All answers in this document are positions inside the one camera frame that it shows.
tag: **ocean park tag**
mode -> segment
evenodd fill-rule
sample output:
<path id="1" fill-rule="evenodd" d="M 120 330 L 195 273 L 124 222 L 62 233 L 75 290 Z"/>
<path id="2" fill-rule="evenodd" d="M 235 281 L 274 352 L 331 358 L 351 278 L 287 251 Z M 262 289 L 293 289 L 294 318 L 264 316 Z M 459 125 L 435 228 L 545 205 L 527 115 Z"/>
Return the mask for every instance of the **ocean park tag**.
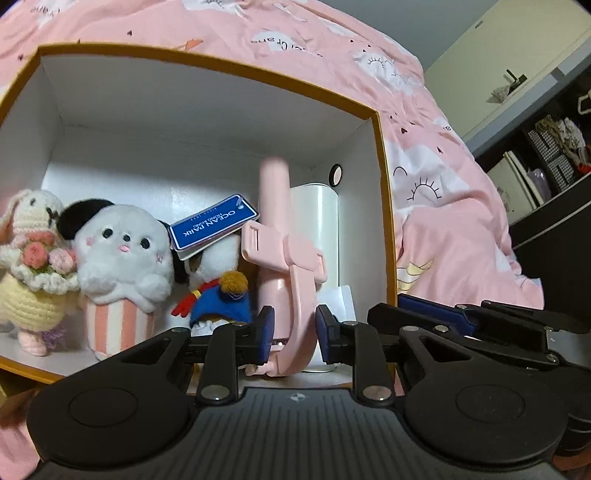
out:
<path id="1" fill-rule="evenodd" d="M 258 212 L 242 197 L 232 195 L 225 200 L 172 224 L 168 231 L 173 248 L 181 252 L 208 240 L 220 239 L 236 231 L 249 220 L 258 218 Z"/>

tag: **white box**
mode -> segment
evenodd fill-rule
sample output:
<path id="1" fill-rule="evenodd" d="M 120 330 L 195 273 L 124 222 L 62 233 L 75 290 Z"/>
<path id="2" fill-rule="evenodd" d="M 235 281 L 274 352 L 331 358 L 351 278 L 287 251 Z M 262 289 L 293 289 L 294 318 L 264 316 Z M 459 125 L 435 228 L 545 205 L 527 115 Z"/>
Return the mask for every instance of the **white box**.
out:
<path id="1" fill-rule="evenodd" d="M 327 183 L 338 163 L 339 284 L 351 286 L 360 318 L 396 301 L 390 183 L 369 107 L 201 54 L 56 44 L 21 70 L 0 122 L 0 206 L 20 189 L 42 187 L 65 205 L 105 198 L 172 223 L 234 193 L 256 205 L 268 155 L 289 162 L 292 186 Z M 185 322 L 167 317 L 157 330 Z M 76 344 L 82 321 L 68 325 L 72 349 L 43 359 L 0 335 L 0 368 L 22 365 L 22 374 L 50 382 L 86 367 L 92 356 Z"/>

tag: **black ring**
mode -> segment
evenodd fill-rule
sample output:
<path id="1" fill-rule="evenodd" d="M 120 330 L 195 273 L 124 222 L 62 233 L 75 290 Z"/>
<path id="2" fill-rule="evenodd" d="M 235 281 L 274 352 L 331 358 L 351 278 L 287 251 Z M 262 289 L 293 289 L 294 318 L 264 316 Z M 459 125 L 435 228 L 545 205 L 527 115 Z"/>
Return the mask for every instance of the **black ring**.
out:
<path id="1" fill-rule="evenodd" d="M 335 182 L 335 173 L 337 172 L 338 169 L 340 169 L 340 178 L 339 178 L 339 181 Z M 340 183 L 340 181 L 342 179 L 343 179 L 343 167 L 341 167 L 340 164 L 335 163 L 329 172 L 329 185 L 331 187 L 335 188 Z"/>

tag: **pink clip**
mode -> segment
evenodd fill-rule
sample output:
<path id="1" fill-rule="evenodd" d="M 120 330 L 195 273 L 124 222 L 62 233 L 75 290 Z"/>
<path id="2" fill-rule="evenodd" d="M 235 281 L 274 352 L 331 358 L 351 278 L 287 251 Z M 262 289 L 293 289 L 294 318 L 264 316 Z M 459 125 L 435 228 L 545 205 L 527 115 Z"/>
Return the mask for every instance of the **pink clip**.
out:
<path id="1" fill-rule="evenodd" d="M 259 307 L 275 309 L 273 338 L 285 345 L 271 352 L 267 364 L 249 366 L 246 374 L 283 377 L 301 372 L 314 354 L 316 284 L 326 281 L 326 265 L 310 240 L 291 231 L 290 174 L 282 158 L 261 163 L 259 210 L 260 223 L 242 227 L 242 255 L 261 267 Z"/>

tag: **plush dog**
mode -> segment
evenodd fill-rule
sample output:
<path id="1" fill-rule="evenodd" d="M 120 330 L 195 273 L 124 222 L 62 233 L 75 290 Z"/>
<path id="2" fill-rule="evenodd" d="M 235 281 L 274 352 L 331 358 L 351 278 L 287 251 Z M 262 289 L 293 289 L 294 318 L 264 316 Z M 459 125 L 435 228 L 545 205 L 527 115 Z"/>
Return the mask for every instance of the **plush dog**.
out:
<path id="1" fill-rule="evenodd" d="M 186 279 L 167 225 L 141 208 L 90 199 L 70 205 L 57 227 L 73 240 L 90 348 L 101 358 L 153 335 L 154 312 L 171 293 L 175 264 Z"/>
<path id="2" fill-rule="evenodd" d="M 60 199 L 46 190 L 23 190 L 9 200 L 0 218 L 0 268 L 7 269 L 0 283 L 0 320 L 10 320 L 19 329 L 23 350 L 38 356 L 47 354 L 43 332 L 61 322 L 71 299 L 67 293 L 77 290 L 78 282 L 76 273 L 32 270 L 22 263 L 27 251 L 21 247 L 32 239 L 46 239 L 51 248 L 59 243 L 56 223 L 63 209 Z M 72 270 L 74 259 L 60 250 Z"/>

